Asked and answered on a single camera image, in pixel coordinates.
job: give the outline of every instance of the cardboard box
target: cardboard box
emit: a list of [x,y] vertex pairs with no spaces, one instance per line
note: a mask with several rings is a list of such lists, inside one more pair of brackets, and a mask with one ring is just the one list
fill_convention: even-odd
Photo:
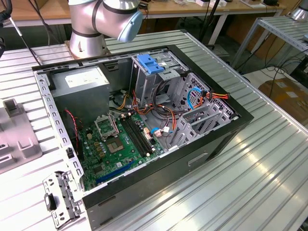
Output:
[[[272,80],[259,87],[259,90],[269,96]],[[271,99],[299,123],[308,124],[308,94],[288,78],[275,80]]]
[[[24,9],[24,10],[30,10],[33,11],[34,9],[32,8],[31,4],[28,2],[28,0],[11,0],[12,5],[13,5],[13,10],[14,8],[18,9]],[[39,8],[42,8],[48,0],[37,0]]]

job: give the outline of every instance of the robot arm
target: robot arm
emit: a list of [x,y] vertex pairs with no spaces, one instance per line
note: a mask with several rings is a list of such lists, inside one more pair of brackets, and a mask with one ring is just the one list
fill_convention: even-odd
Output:
[[73,55],[87,58],[105,54],[103,34],[121,42],[132,41],[142,23],[138,4],[138,0],[70,0]]
[[302,0],[290,17],[299,22],[306,22],[308,20],[308,0]]

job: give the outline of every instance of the desk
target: desk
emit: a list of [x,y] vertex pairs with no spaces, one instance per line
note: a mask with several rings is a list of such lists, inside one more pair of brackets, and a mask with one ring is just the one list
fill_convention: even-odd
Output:
[[[148,18],[173,18],[173,17],[193,17],[205,16],[207,7],[201,7],[196,3],[188,3],[187,5],[180,6],[173,0],[168,2],[150,2]],[[279,7],[267,6],[266,8],[251,8],[239,0],[227,3],[226,7],[218,7],[215,15],[220,15],[219,21],[213,32],[209,44],[215,44],[215,41],[224,25],[227,16],[230,14],[247,14],[247,13],[276,13],[279,16],[285,9],[283,5]],[[70,11],[69,6],[65,0],[49,0],[42,8],[41,14],[47,24],[70,24]],[[14,7],[12,18],[18,26],[38,26],[42,25],[39,17],[34,11],[27,11],[21,8]]]
[[[308,42],[304,40],[304,35],[306,35],[308,31],[308,22],[299,23],[288,16],[257,18],[233,59],[231,64],[233,68],[238,63],[249,40],[254,35],[254,32],[258,26],[263,27],[266,31],[261,36],[254,49],[257,49],[260,44],[262,44],[262,41],[268,33],[272,33],[289,43],[290,48],[293,46],[299,51],[308,54]],[[289,52],[290,49],[286,51],[281,63],[289,57]]]
[[[114,218],[100,231],[297,230],[308,216],[308,130],[189,33],[106,40],[111,53],[175,44],[253,116],[222,153]],[[44,64],[71,60],[65,45],[34,48]],[[0,174],[0,227],[55,231],[42,180],[65,170],[26,49],[0,60],[0,98],[15,98],[31,120],[44,155]],[[65,231],[90,231],[85,214]]]

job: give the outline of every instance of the red cable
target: red cable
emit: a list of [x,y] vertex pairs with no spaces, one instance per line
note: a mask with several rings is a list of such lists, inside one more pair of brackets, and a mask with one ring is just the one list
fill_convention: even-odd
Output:
[[71,116],[71,118],[72,118],[72,120],[73,120],[73,122],[74,122],[74,126],[75,126],[75,136],[76,136],[76,152],[77,152],[77,149],[78,149],[78,132],[77,132],[77,125],[76,125],[75,117],[74,117],[73,114],[72,114],[70,111],[68,111],[67,109],[64,109],[64,111],[67,112],[67,113]]

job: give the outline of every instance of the aluminum table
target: aluminum table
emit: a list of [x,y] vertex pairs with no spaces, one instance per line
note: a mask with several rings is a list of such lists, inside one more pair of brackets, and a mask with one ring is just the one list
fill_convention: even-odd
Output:
[[[176,44],[253,116],[222,154],[97,230],[296,230],[308,216],[308,131],[190,34],[108,39],[112,53]],[[71,60],[65,45],[35,48],[45,64]],[[0,175],[0,227],[53,231],[42,180],[65,170],[27,50],[0,60],[0,98],[22,103],[44,155]],[[87,217],[65,231],[89,231]]]
[[308,54],[308,42],[303,39],[304,35],[308,34],[308,22],[300,23],[288,16],[257,18],[233,59],[231,64],[233,68],[238,63],[258,26],[263,27],[265,31],[251,52],[254,52],[261,45],[269,33],[272,33],[299,51]]

